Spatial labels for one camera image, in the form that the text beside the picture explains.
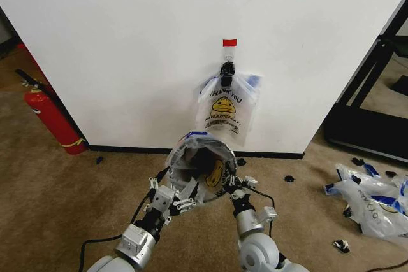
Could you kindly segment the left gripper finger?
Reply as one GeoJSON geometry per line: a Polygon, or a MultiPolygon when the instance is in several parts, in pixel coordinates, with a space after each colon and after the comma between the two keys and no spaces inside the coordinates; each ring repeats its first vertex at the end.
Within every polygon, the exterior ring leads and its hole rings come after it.
{"type": "Polygon", "coordinates": [[[199,183],[194,179],[182,189],[181,192],[176,192],[173,198],[173,206],[178,212],[186,212],[196,206],[196,195],[198,192],[199,183]]]}
{"type": "Polygon", "coordinates": [[[157,190],[159,188],[159,183],[164,178],[164,176],[167,174],[167,172],[168,172],[168,167],[159,171],[156,176],[149,178],[149,184],[150,184],[151,190],[157,190]]]}

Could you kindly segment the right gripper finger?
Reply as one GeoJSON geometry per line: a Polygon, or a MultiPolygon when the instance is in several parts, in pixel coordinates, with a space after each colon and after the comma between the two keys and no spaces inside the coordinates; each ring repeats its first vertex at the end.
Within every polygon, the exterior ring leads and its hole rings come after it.
{"type": "Polygon", "coordinates": [[[253,192],[256,191],[257,180],[251,176],[245,176],[241,181],[241,187],[243,189],[251,190],[253,192]]]}
{"type": "Polygon", "coordinates": [[[236,176],[234,174],[227,174],[222,179],[222,191],[224,193],[233,194],[237,190],[235,185],[236,176]]]}

